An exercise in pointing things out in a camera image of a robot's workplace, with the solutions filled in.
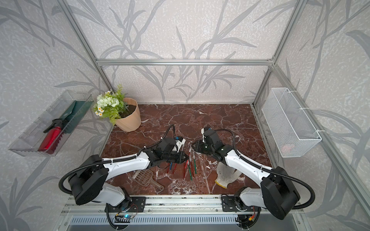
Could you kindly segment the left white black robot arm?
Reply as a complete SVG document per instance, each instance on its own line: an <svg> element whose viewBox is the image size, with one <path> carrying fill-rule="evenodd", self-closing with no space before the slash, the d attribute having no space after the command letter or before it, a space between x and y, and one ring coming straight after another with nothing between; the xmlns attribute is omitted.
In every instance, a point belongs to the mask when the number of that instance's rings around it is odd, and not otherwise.
<svg viewBox="0 0 370 231"><path fill-rule="evenodd" d="M162 138L156 144L141 149L137 154L101 158L89 157L80 167L64 175L59 189L73 195L77 205L89 202L105 203L119 209L127 209L132 200L125 189L107 183L116 176L159 166L162 162L182 164L189 156L183 151L186 140L183 137Z"/></svg>

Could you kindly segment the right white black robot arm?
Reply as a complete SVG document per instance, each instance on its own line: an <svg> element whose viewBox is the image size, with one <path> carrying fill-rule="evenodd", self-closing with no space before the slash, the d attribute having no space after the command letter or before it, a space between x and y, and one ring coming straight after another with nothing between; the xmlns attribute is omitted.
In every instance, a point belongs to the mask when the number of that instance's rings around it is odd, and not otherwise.
<svg viewBox="0 0 370 231"><path fill-rule="evenodd" d="M252 206L265 208L283 220L291 210L304 209L315 202L316 194L309 184L288 175L281 167L268 167L250 159L239 152L235 140L231 145L224 144L218 132L205 127L202 138L192 143L192 149L240 171L259 186L245 187L235 194L241 210Z"/></svg>

